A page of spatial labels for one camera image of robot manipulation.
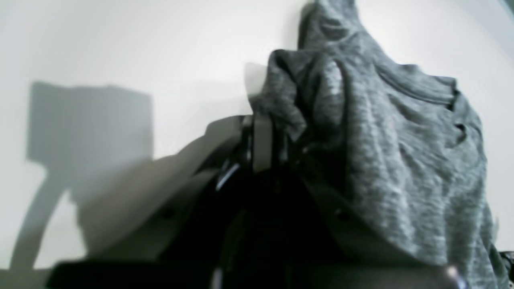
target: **white surface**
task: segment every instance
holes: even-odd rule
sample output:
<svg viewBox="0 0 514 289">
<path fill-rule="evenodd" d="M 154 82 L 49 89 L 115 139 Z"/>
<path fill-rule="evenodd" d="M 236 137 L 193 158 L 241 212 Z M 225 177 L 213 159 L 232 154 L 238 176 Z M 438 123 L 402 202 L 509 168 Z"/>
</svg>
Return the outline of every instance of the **white surface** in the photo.
<svg viewBox="0 0 514 289">
<path fill-rule="evenodd" d="M 172 155 L 201 136 L 209 122 L 251 112 L 245 73 L 248 82 L 260 72 L 249 63 L 265 65 L 274 49 L 296 47 L 305 2 L 0 0 L 0 268 L 9 267 L 30 202 L 48 175 L 26 153 L 34 81 L 113 84 L 150 95 L 153 156 Z M 497 245 L 514 249 L 514 24 L 499 3 L 485 2 L 357 3 L 365 26 L 393 59 L 458 78 L 484 125 L 488 196 L 500 218 Z M 121 179 L 87 182 L 100 196 Z M 74 221 L 60 220 L 71 218 L 73 210 L 62 206 L 70 203 L 61 199 L 53 214 L 40 265 L 84 254 Z M 116 215 L 102 208 L 103 218 Z M 67 234 L 75 237 L 56 237 Z"/>
</svg>

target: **gray t-shirt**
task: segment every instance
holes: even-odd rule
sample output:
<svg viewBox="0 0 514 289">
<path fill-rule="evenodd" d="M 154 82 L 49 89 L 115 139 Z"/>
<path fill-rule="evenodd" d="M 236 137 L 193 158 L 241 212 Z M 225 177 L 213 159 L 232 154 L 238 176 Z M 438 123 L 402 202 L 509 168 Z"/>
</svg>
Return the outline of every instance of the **gray t-shirt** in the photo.
<svg viewBox="0 0 514 289">
<path fill-rule="evenodd" d="M 393 62 L 352 0 L 306 11 L 299 50 L 273 52 L 254 110 L 322 152 L 335 186 L 390 243 L 457 266 L 471 288 L 508 288 L 492 243 L 481 122 L 456 80 Z"/>
</svg>

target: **gray heathered fabric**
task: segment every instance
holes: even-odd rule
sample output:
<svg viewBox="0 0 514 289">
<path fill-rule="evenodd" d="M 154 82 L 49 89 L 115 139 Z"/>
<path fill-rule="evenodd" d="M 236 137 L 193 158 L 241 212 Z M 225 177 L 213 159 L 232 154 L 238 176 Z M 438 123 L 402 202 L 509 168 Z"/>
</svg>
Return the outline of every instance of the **gray heathered fabric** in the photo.
<svg viewBox="0 0 514 289">
<path fill-rule="evenodd" d="M 377 232 L 472 288 L 508 288 L 492 243 L 481 122 L 448 77 L 389 59 L 352 0 L 318 0 L 298 51 L 275 51 L 262 95 Z"/>
</svg>

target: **gray cloth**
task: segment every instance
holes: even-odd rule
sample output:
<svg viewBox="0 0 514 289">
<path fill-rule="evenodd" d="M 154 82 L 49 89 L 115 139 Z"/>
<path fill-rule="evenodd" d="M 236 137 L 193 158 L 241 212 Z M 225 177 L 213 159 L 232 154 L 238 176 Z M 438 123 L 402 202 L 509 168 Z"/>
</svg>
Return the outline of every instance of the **gray cloth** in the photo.
<svg viewBox="0 0 514 289">
<path fill-rule="evenodd" d="M 270 56 L 254 111 L 317 152 L 369 226 L 472 288 L 508 288 L 492 243 L 481 122 L 456 80 L 389 59 L 352 0 L 318 0 Z"/>
</svg>

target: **dark object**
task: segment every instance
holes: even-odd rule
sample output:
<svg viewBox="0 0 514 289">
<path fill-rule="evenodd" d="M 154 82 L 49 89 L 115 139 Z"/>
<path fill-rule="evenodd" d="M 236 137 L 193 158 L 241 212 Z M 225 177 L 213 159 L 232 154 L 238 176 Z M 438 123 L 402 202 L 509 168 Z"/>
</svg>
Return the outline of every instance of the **dark object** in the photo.
<svg viewBox="0 0 514 289">
<path fill-rule="evenodd" d="M 500 252 L 500 256 L 509 275 L 510 288 L 514 288 L 514 252 Z"/>
<path fill-rule="evenodd" d="M 466 288 L 372 231 L 269 117 L 240 118 L 184 187 L 199 197 L 158 260 L 63 263 L 48 287 Z"/>
</svg>

